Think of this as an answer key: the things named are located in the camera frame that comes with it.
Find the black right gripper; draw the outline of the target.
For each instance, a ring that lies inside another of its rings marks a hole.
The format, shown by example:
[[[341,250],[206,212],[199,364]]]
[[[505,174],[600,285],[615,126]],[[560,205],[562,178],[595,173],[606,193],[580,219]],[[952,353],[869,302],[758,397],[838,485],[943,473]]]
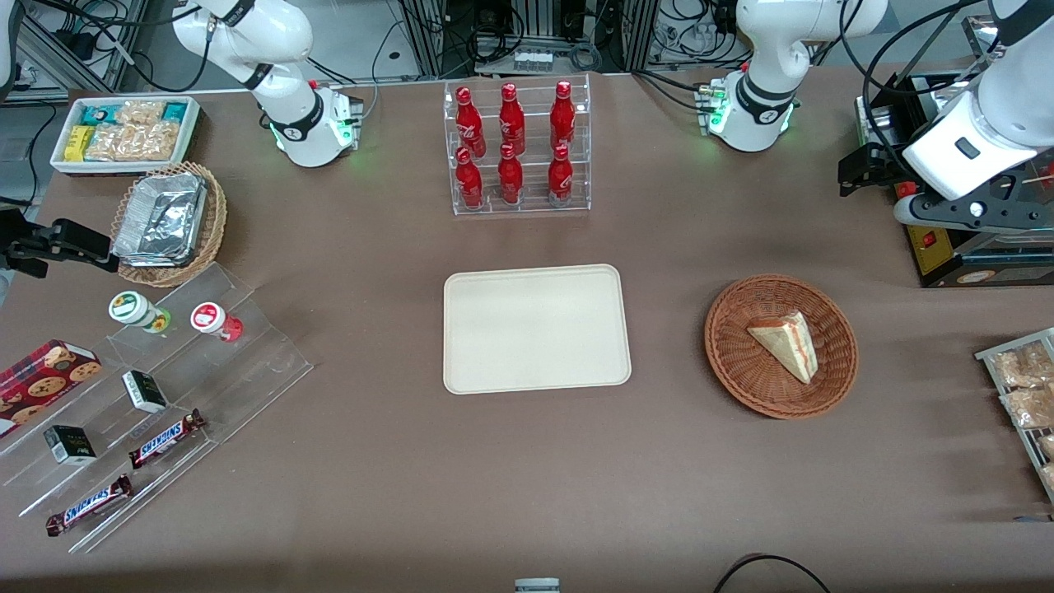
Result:
[[[40,258],[48,250],[42,240],[45,226],[30,222],[14,207],[1,210],[1,269],[45,278],[48,263]],[[119,259],[110,251],[110,239],[91,228],[59,218],[50,228],[50,252],[60,260],[75,260],[117,273]]]

